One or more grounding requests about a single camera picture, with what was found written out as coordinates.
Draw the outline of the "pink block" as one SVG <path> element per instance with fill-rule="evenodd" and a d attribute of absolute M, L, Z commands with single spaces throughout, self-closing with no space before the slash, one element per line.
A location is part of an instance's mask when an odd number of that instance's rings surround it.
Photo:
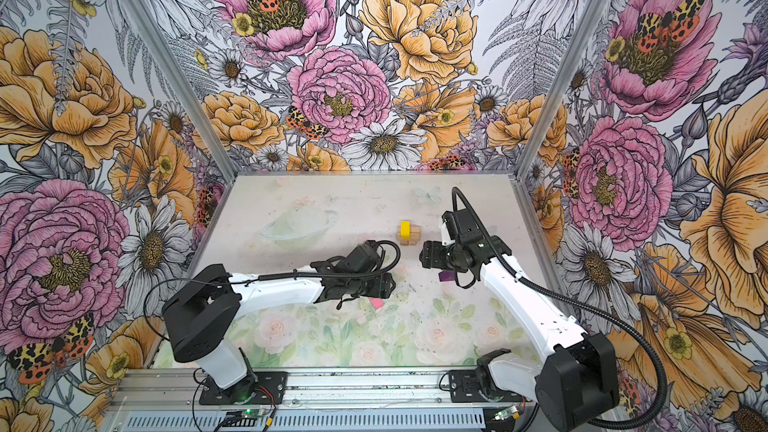
<path fill-rule="evenodd" d="M 372 307 L 373 307 L 375 310 L 380 310 L 381 308 L 383 308 L 383 307 L 384 307 L 384 301 L 383 301 L 382 299 L 379 299 L 379 298 L 370 298 L 370 299 L 369 299 L 369 301 L 370 301 L 370 303 L 371 303 Z"/>

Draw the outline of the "yellow block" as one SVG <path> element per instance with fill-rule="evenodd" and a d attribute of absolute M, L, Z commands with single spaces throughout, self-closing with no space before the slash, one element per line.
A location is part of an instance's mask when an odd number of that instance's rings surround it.
<path fill-rule="evenodd" d="M 399 233 L 400 233 L 400 238 L 403 240 L 409 240 L 411 238 L 412 229 L 409 221 L 400 222 Z"/>

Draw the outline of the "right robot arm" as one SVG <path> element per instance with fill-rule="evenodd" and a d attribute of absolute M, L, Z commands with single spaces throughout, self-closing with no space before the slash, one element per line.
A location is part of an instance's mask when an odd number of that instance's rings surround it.
<path fill-rule="evenodd" d="M 588 335 L 546 293 L 535 291 L 511 249 L 497 236 L 484 237 L 469 211 L 445 212 L 440 232 L 440 240 L 424 243 L 422 266 L 471 273 L 517 320 L 536 353 L 533 359 L 516 359 L 502 347 L 481 356 L 475 382 L 484 398 L 532 400 L 559 431 L 618 405 L 615 351 L 605 337 Z"/>

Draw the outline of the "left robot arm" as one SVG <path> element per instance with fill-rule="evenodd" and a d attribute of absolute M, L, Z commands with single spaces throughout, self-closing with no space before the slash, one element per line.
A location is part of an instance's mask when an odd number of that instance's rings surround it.
<path fill-rule="evenodd" d="M 333 258 L 287 272 L 231 274 L 221 264 L 204 268 L 162 308 L 173 358 L 194 363 L 207 375 L 205 405 L 253 404 L 270 390 L 253 371 L 245 353 L 227 334 L 240 318 L 273 307 L 334 302 L 360 297 L 387 299 L 396 287 L 391 270 L 379 258 Z"/>

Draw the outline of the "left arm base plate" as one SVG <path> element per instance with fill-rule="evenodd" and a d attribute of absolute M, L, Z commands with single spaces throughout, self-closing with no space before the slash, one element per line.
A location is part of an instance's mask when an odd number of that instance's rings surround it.
<path fill-rule="evenodd" d="M 198 401 L 205 406 L 280 405 L 288 376 L 283 371 L 251 372 L 229 388 L 206 377 Z"/>

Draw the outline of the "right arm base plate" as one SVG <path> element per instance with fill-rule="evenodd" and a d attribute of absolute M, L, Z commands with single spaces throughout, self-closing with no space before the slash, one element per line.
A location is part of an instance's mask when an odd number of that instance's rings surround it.
<path fill-rule="evenodd" d="M 452 369 L 440 379 L 439 387 L 447 391 L 452 403 L 522 403 L 517 393 L 496 387 L 490 376 L 479 369 Z"/>

